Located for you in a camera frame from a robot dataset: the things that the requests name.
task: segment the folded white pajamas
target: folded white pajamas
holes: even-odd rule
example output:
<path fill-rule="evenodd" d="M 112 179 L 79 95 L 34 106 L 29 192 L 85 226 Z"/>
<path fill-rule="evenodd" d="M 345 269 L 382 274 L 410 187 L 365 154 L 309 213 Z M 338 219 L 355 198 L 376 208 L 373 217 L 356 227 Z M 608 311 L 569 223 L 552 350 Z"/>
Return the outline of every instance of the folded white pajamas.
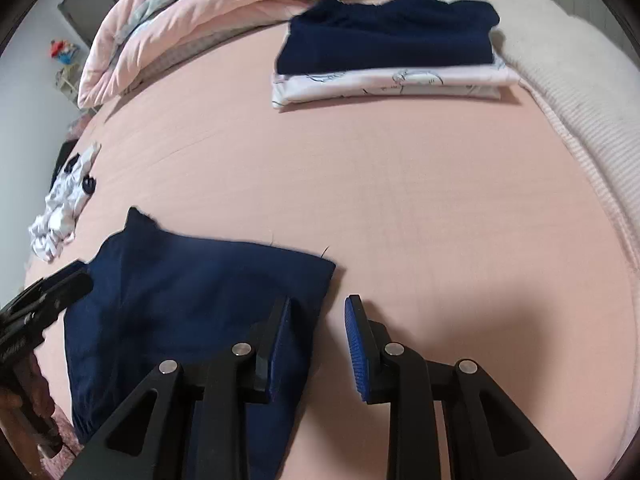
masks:
<path fill-rule="evenodd" d="M 41 260 L 52 261 L 60 255 L 64 244 L 73 241 L 76 219 L 93 193 L 87 182 L 83 185 L 83 180 L 88 177 L 98 152 L 100 144 L 94 142 L 79 156 L 69 173 L 60 171 L 44 199 L 44 213 L 29 227 L 31 249 Z"/>
<path fill-rule="evenodd" d="M 497 87 L 520 76 L 494 55 L 486 65 L 439 68 L 370 68 L 326 74 L 273 75 L 271 104 L 280 110 L 335 97 L 366 95 L 449 95 L 499 99 Z"/>

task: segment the wall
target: wall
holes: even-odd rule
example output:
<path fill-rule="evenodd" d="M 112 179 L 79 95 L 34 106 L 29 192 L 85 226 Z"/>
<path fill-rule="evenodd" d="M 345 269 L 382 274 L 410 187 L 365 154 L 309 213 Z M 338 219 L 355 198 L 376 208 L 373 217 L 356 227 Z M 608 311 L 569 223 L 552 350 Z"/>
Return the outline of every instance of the wall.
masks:
<path fill-rule="evenodd" d="M 60 64 L 49 43 L 82 44 L 58 11 L 62 0 L 38 0 L 0 56 L 0 304 L 18 291 L 29 254 L 27 227 L 44 209 L 66 126 L 78 109 L 54 86 Z"/>

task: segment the white blanket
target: white blanket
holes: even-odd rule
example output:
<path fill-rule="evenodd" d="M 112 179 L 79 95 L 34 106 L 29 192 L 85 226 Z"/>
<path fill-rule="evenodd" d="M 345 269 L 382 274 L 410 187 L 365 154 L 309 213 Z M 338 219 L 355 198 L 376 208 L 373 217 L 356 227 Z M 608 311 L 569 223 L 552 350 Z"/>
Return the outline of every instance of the white blanket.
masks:
<path fill-rule="evenodd" d="M 500 15 L 501 34 L 494 46 L 528 82 L 526 88 L 586 172 L 618 233 L 629 264 L 638 325 L 640 72 L 593 25 L 567 15 L 552 0 L 487 1 Z M 632 405 L 620 454 L 640 421 L 638 368 L 636 358 Z"/>

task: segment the white printed fabric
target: white printed fabric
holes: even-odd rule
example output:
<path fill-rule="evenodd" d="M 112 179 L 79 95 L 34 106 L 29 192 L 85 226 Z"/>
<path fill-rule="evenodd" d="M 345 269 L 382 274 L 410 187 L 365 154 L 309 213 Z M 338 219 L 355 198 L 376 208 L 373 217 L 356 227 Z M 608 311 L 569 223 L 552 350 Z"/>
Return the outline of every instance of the white printed fabric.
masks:
<path fill-rule="evenodd" d="M 497 87 L 520 77 L 495 56 L 493 64 L 439 68 L 371 68 L 327 74 L 273 75 L 271 104 L 280 110 L 335 97 L 446 95 L 499 99 Z"/>

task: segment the folded navy sweater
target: folded navy sweater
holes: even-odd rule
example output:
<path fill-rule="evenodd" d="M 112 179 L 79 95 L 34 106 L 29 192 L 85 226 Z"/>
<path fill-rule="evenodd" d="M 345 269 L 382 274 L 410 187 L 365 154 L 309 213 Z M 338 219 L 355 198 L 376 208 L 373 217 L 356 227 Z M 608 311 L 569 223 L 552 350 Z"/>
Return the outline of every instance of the folded navy sweater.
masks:
<path fill-rule="evenodd" d="M 274 480 L 334 269 L 311 254 L 169 233 L 130 209 L 124 231 L 108 238 L 88 264 L 94 290 L 65 316 L 79 440 L 87 442 L 158 363 L 210 360 L 245 340 L 254 323 L 269 317 L 276 298 L 289 296 L 297 300 L 289 321 L 296 339 L 286 343 L 282 379 L 270 404 L 246 410 L 251 478 Z"/>
<path fill-rule="evenodd" d="M 499 22 L 493 6 L 479 0 L 320 0 L 290 21 L 276 72 L 487 64 L 494 60 L 489 31 Z"/>

